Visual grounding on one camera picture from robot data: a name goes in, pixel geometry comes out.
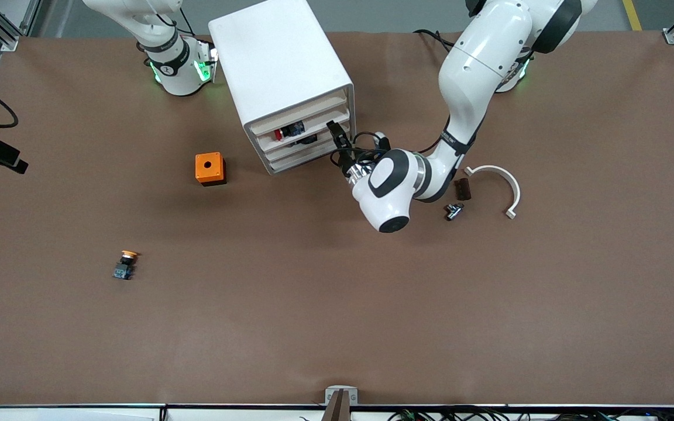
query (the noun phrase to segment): white plastic bracket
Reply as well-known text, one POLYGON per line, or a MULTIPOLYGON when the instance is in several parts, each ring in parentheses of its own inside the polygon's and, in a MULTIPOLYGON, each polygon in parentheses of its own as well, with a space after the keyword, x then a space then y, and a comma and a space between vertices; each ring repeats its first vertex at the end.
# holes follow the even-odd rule
POLYGON ((344 389, 348 395, 348 402, 350 406, 358 405, 358 388, 353 386, 329 386, 324 390, 324 405, 329 405, 329 400, 332 399, 332 394, 336 394, 340 389, 344 389))
POLYGON ((495 165, 481 165, 475 170, 472 168, 468 167, 465 168, 465 173, 467 175, 473 175, 479 171, 492 171, 495 173, 498 173, 501 175, 501 177, 505 178, 506 181, 508 181, 509 184, 511 184, 511 189, 514 190, 514 203, 511 204, 511 206, 506 210, 506 216, 509 217, 509 219, 514 219, 516 217, 516 213, 514 212, 514 208, 519 205, 519 199, 521 199, 522 191, 519 189, 519 183, 517 182, 517 179, 514 178, 513 175, 511 175, 510 172, 504 170, 500 166, 495 166, 495 165))

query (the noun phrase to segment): brown table surface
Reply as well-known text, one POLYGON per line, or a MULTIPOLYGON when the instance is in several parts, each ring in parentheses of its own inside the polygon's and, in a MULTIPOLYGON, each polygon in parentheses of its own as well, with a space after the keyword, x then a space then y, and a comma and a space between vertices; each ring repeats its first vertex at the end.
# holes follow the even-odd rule
MULTIPOLYGON (((434 141, 441 45, 330 34, 359 130, 434 141)), ((0 403, 674 404, 674 46, 577 33, 496 95, 453 223, 379 234, 320 159, 270 176, 224 78, 156 85, 132 39, 23 39, 0 65, 30 162, 0 168, 0 403), (203 188, 194 155, 221 151, 203 188), (142 256, 113 279, 121 250, 142 256)), ((0 120, 7 120, 0 110, 0 120)))

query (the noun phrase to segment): green led light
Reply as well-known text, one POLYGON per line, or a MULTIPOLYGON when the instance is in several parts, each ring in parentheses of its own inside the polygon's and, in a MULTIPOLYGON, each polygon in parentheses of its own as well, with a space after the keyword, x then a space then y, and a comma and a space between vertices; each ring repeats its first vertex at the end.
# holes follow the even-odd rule
POLYGON ((196 68, 197 73, 199 74, 199 79, 201 79, 201 81, 206 82, 209 80, 209 71, 206 70, 207 68, 206 64, 194 61, 194 67, 196 68))
POLYGON ((158 83, 162 83, 160 82, 160 76, 157 74, 157 70, 155 69, 155 65, 152 64, 152 61, 150 62, 150 69, 152 69, 152 72, 155 74, 155 81, 158 83))
POLYGON ((522 66, 522 72, 521 72, 521 75, 519 75, 519 79, 521 79, 522 77, 524 77, 524 75, 527 73, 527 66, 529 66, 529 60, 527 60, 527 61, 524 63, 524 66, 522 66))

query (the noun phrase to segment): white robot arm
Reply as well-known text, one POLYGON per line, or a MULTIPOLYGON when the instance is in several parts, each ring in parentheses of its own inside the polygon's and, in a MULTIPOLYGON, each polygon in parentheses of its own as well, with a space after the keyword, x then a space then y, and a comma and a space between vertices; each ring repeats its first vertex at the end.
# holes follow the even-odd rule
POLYGON ((83 0, 131 32, 150 58, 155 79, 169 94, 195 93, 213 79, 216 52, 209 43, 180 35, 168 16, 182 0, 83 0))
POLYGON ((427 157, 391 149, 380 160, 358 162, 346 177, 371 225, 395 232, 410 221, 410 201, 434 202, 446 191, 490 103, 517 56, 529 46, 550 53, 567 41, 580 16, 597 0, 466 0, 470 26, 454 43, 439 72, 449 123, 427 157))

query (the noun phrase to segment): white curved bracket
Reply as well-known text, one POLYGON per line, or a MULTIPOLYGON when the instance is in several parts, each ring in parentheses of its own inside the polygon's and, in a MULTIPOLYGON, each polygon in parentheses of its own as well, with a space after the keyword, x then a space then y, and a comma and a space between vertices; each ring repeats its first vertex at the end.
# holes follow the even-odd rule
POLYGON ((521 199, 521 195, 522 195, 522 191, 521 191, 521 189, 519 189, 519 183, 517 182, 517 179, 514 178, 514 176, 511 175, 510 172, 504 170, 500 166, 481 165, 481 166, 475 168, 475 170, 473 170, 470 167, 465 168, 465 173, 467 173, 467 175, 473 175, 473 174, 475 174, 476 172, 479 172, 479 171, 496 172, 496 173, 500 174, 501 177, 505 178, 506 181, 508 181, 509 184, 511 184, 511 189, 514 190, 514 203, 512 203, 511 206, 506 210, 506 216, 508 216, 510 219, 514 219, 514 217, 517 215, 516 213, 514 213, 514 208, 516 208, 517 205, 519 205, 519 199, 521 199))

